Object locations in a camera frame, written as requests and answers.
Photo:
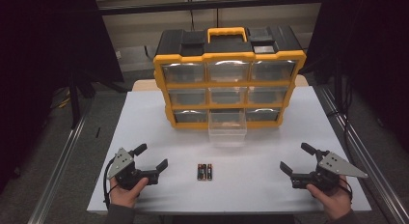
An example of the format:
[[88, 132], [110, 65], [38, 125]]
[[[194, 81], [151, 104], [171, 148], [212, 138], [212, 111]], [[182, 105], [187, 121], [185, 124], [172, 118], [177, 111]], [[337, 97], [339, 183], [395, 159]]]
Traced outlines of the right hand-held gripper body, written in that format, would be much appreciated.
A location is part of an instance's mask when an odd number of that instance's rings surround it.
[[313, 184], [321, 191], [330, 191], [339, 185], [341, 176], [368, 177], [368, 173], [333, 152], [312, 150], [309, 154], [314, 155], [317, 160], [315, 170], [309, 174], [290, 172], [293, 188], [306, 189], [308, 184]]

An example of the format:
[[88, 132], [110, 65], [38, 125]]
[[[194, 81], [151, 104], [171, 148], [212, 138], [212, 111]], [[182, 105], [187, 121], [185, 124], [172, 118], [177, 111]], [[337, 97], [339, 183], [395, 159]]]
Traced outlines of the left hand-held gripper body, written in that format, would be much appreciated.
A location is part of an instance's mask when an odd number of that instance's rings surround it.
[[115, 178], [119, 186], [126, 190], [130, 190], [142, 178], [149, 179], [148, 185], [158, 184], [160, 173], [156, 171], [156, 168], [148, 171], [137, 169], [134, 157], [124, 148], [119, 148], [112, 159], [112, 164], [107, 173], [107, 179]]

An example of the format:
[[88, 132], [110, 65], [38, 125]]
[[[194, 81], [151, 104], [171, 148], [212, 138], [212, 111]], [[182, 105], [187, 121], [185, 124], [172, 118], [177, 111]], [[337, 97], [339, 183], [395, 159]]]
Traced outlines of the clear plastic drawer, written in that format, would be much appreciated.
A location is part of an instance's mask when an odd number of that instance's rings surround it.
[[212, 109], [208, 113], [208, 136], [215, 146], [241, 146], [247, 134], [242, 109]]

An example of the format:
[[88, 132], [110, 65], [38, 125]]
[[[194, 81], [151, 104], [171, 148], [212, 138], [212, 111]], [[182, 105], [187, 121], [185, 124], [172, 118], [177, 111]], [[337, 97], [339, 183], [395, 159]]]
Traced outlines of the yellow black organizer cabinet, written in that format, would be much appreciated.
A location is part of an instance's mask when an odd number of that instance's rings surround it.
[[[287, 26], [264, 28], [208, 28], [203, 31], [166, 30], [162, 33], [153, 58], [154, 78], [165, 100], [165, 114], [174, 128], [208, 128], [207, 123], [177, 124], [173, 120], [170, 103], [165, 94], [162, 66], [172, 63], [209, 63], [223, 60], [297, 62], [292, 83], [307, 60], [292, 29]], [[285, 111], [277, 122], [247, 123], [248, 128], [277, 127], [283, 122]]]

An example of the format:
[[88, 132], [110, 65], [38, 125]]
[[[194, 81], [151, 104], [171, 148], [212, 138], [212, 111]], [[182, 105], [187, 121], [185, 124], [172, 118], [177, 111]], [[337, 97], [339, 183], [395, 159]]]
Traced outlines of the person's left hand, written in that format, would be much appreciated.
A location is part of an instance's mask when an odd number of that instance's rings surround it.
[[142, 178], [130, 190], [123, 189], [115, 178], [110, 180], [110, 197], [111, 203], [118, 206], [123, 206], [133, 209], [135, 207], [137, 197], [141, 191], [147, 186], [148, 178]]

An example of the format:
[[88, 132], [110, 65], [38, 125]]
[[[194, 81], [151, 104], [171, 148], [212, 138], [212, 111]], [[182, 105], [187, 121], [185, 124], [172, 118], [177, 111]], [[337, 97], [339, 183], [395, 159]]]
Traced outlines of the person's right hand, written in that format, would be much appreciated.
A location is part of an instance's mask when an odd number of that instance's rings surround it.
[[329, 221], [340, 219], [351, 211], [345, 176], [340, 176], [339, 186], [328, 193], [322, 192], [313, 184], [307, 184], [306, 188], [322, 204]]

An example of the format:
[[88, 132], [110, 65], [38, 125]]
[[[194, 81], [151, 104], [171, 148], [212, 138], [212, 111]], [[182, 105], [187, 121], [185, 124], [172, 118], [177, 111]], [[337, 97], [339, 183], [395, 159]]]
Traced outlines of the set of closed clear drawers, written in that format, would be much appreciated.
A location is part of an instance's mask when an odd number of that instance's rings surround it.
[[223, 60], [162, 66], [165, 94], [177, 124], [273, 123], [288, 107], [295, 60]]

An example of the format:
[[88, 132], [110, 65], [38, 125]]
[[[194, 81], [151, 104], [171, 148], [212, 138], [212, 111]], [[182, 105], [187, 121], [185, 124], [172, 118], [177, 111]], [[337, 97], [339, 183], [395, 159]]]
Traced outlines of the black stand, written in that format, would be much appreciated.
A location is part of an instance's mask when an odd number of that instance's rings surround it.
[[102, 85], [118, 93], [129, 92], [129, 89], [119, 86], [102, 76], [96, 75], [93, 72], [87, 70], [71, 70], [68, 78], [68, 88], [72, 112], [72, 129], [75, 129], [79, 125], [82, 118], [78, 92], [81, 92], [85, 98], [94, 98], [96, 91], [93, 86], [93, 82], [101, 83]]

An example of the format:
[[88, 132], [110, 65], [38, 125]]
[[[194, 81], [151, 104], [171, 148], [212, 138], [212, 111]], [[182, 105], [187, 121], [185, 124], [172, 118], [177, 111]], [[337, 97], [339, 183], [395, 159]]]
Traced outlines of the black curtain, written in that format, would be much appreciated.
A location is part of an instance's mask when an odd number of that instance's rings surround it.
[[0, 193], [38, 139], [53, 93], [122, 82], [96, 0], [0, 0]]
[[409, 153], [409, 0], [323, 0], [306, 66], [347, 75]]

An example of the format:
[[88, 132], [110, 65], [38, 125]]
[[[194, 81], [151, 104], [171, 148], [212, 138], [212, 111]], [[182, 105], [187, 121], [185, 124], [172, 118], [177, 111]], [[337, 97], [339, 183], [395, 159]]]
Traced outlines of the black horizontal bar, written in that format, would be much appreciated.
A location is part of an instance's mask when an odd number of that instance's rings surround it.
[[115, 6], [98, 9], [101, 15], [149, 14], [195, 10], [244, 8], [258, 6], [281, 6], [321, 3], [324, 0], [216, 0], [204, 2], [179, 2], [171, 4], [154, 4], [141, 6]]

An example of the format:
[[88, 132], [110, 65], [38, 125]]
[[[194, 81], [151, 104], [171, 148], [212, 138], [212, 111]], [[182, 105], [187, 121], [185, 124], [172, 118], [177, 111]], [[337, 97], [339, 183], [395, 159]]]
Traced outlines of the metal floor rail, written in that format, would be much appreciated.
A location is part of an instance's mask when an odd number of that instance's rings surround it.
[[409, 207], [399, 197], [396, 189], [409, 179], [403, 154], [393, 149], [394, 141], [387, 136], [377, 122], [370, 119], [365, 108], [359, 115], [367, 121], [363, 130], [356, 127], [350, 108], [348, 114], [341, 113], [336, 106], [335, 96], [328, 88], [317, 88], [316, 93], [328, 119], [338, 135], [347, 158], [363, 166], [369, 178], [361, 179], [369, 200], [380, 211], [382, 220], [387, 224], [409, 224]]
[[72, 156], [73, 151], [75, 150], [78, 139], [81, 135], [82, 129], [86, 120], [89, 116], [90, 110], [92, 108], [94, 100], [87, 99], [84, 105], [83, 113], [80, 115], [78, 123], [70, 131], [68, 140], [63, 147], [63, 150], [58, 158], [58, 161], [53, 168], [52, 174], [46, 184], [46, 187], [40, 196], [38, 202], [35, 205], [35, 208], [27, 222], [27, 224], [43, 224], [48, 212], [51, 208], [51, 205], [54, 201], [54, 198], [57, 194], [57, 190], [61, 184], [62, 177], [66, 172], [68, 167], [69, 160]]

